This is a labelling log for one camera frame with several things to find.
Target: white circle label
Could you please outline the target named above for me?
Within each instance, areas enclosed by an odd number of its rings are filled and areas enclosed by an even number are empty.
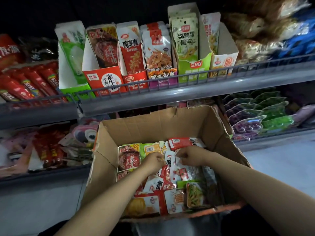
[[[104,87],[111,87],[111,86],[115,86],[115,85],[120,85],[121,83],[121,79],[113,73],[107,73],[105,75],[103,75],[102,77],[102,84]],[[118,91],[118,88],[112,88],[112,89],[108,89],[110,92],[115,92]]]

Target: person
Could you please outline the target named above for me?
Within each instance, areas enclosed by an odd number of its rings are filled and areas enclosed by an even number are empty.
[[[237,225],[241,225],[243,230],[252,227],[262,235],[315,235],[315,199],[312,197],[273,177],[198,146],[183,148],[177,156],[184,165],[212,168],[250,205],[250,208],[232,211],[223,218],[222,235],[235,235]],[[58,226],[55,227],[55,235],[108,236],[114,228],[126,229],[115,226],[138,186],[146,177],[159,171],[165,164],[163,159],[160,153],[146,156],[136,170],[81,208],[68,222],[61,223],[59,227],[63,226],[60,230]],[[242,235],[256,235],[253,231],[247,233]]]

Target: dark background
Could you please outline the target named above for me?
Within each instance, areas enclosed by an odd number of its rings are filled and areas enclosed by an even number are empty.
[[[1,0],[0,33],[56,39],[57,23],[81,20],[91,25],[138,21],[168,23],[167,7],[197,2],[201,14],[220,10],[224,0]]]

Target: forearm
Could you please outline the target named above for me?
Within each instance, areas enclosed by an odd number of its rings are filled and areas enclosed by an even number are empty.
[[[146,177],[147,172],[142,167],[132,171],[78,211],[56,235],[109,235]]]
[[[280,235],[315,235],[313,198],[219,154],[205,159]]]

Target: hand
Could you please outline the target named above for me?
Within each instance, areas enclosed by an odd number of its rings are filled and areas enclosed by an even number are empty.
[[[216,152],[208,151],[199,146],[190,146],[181,149],[176,157],[181,158],[181,163],[186,166],[200,167],[208,165],[207,160],[211,155],[218,155]]]
[[[158,152],[152,152],[144,158],[140,168],[142,168],[147,176],[149,176],[157,173],[165,164],[164,155]]]

